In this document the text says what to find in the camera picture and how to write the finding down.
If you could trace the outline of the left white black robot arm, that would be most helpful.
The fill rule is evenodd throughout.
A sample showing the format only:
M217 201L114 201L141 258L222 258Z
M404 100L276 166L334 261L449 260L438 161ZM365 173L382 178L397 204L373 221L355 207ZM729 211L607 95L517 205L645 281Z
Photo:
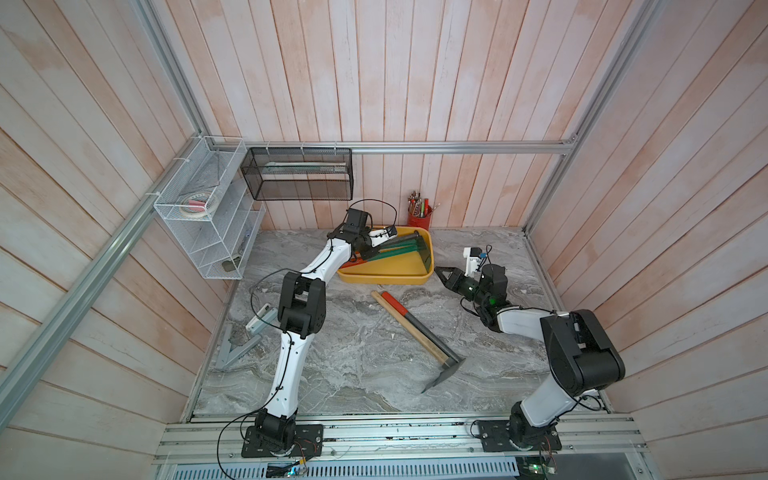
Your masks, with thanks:
M278 364L268 399L255 411L248 437L251 444L274 452L292 448L301 374L309 347L326 319L327 283L353 255L369 254L396 235L394 225L376 229L369 213L350 208L306 267L286 271L277 306Z

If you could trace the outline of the grey hoe red grip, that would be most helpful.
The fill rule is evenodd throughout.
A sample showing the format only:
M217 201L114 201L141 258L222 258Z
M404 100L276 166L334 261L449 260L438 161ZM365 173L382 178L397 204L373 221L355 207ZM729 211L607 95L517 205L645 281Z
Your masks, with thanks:
M430 250L427 246L425 238L418 231L414 231L402 236L397 236L385 241L381 245L376 246L369 251L354 254L349 261L342 265L342 267L350 268L353 266L362 265L364 263L384 260L408 253L418 253L422 259L422 262L424 263L424 267L426 269L430 267Z
M431 388L434 388L435 386L441 384L442 382L446 381L448 378L450 378L452 375L455 374L455 372L463 365L465 359L460 357L456 352L454 352L441 338L439 338L434 332L432 332L428 327L426 327L420 320L418 320L414 314L412 314L405 306L403 306L394 296L392 296L390 293L384 291L380 293L384 299L393 307L395 307L407 320L409 320L421 333L423 333L429 340L431 340L443 353L445 353L448 356L448 361L441 365L441 372L440 374L432 380L430 383L428 383L424 389L422 390L423 393L430 390Z

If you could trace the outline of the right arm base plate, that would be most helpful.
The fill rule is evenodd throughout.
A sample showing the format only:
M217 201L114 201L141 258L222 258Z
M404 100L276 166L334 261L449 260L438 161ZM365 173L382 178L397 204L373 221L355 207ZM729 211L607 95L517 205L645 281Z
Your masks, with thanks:
M475 423L484 452L559 451L562 443L554 426L532 427L517 417Z

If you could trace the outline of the green hoe red grip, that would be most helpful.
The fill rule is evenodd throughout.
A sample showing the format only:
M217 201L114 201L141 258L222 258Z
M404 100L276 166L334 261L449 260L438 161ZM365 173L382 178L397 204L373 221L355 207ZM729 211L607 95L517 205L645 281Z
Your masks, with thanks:
M419 233L413 232L391 238L378 246L362 251L359 256L362 260L373 260L375 257L383 257L389 254L398 255L400 250L409 253L411 251L424 250L425 248L424 238Z
M395 245L393 248L381 250L368 259L363 259L361 256L353 257L350 261L343 264L341 268L352 268L364 265L366 263L394 258L409 253L417 253L424 264L424 268L426 270L430 269L432 261L429 256L427 245L422 238L407 240L401 244Z

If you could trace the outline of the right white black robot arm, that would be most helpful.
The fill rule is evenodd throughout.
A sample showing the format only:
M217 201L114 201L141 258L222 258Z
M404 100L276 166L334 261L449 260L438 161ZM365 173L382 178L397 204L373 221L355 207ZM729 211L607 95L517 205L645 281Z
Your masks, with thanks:
M458 267L437 267L435 273L448 290L471 303L470 312L491 331L544 344L550 373L510 412L508 432L516 448L536 446L585 393L625 377L624 362L592 311L514 305L507 299L505 268L496 264L484 265L478 280Z

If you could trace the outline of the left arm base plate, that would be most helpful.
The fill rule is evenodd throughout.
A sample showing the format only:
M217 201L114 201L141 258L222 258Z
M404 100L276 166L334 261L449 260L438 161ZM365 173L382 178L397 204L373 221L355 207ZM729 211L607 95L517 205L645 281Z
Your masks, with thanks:
M257 426L246 430L243 458L303 457L307 460L322 454L324 426L305 424L289 426L284 432L266 432Z

